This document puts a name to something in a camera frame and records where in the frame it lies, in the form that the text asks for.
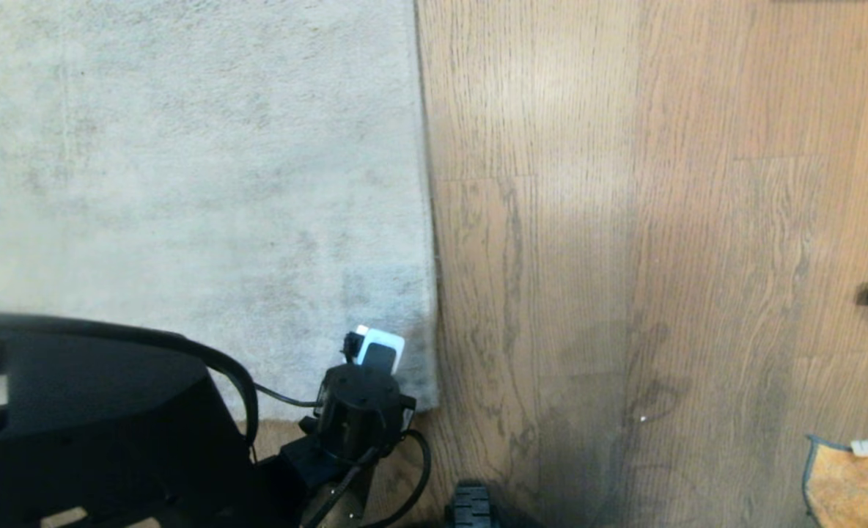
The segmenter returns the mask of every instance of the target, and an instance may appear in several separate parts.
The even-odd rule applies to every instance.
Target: hardwood floor
[[[411,519],[478,479],[548,527],[809,526],[804,435],[868,438],[868,2],[418,21],[443,405]]]

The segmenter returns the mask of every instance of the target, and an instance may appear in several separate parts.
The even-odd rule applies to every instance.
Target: cable
[[[261,391],[264,395],[270,395],[270,397],[278,401],[283,401],[284,403],[294,405],[295,407],[320,407],[321,405],[319,401],[300,401],[299,399],[286,397],[286,395],[273,391],[264,385],[255,384],[255,388]]]
[[[405,431],[405,436],[410,436],[411,438],[414,438],[414,441],[418,442],[418,447],[421,447],[421,455],[424,457],[424,468],[421,470],[421,478],[418,479],[418,485],[415,485],[414,491],[411,492],[411,495],[408,495],[408,500],[405,501],[405,504],[401,505],[401,508],[398,508],[394,514],[391,514],[388,518],[381,519],[381,521],[373,522],[373,524],[364,525],[362,528],[385,528],[385,526],[394,524],[398,519],[404,517],[408,511],[411,511],[411,508],[414,507],[418,502],[418,499],[421,498],[421,494],[424,492],[424,487],[427,485],[427,479],[430,479],[431,477],[430,445],[427,445],[427,440],[424,440],[424,435],[414,429],[408,429]]]
[[[353,479],[359,474],[360,471],[363,471],[363,468],[372,461],[375,457],[376,453],[378,453],[378,449],[374,447],[370,447],[366,454],[362,455],[359,458],[359,461],[356,462],[353,467],[350,468],[350,471],[347,472],[346,477],[343,478],[343,481],[333,489],[333,496],[330,497],[330,500],[323,503],[323,506],[317,510],[317,513],[310,518],[310,521],[307,521],[306,528],[317,528],[320,526],[320,522],[323,521],[323,518],[326,517],[326,514],[330,513],[330,510],[333,509],[334,505],[340,501],[343,497],[343,494],[346,492],[346,489],[350,487],[350,484],[353,483]]]

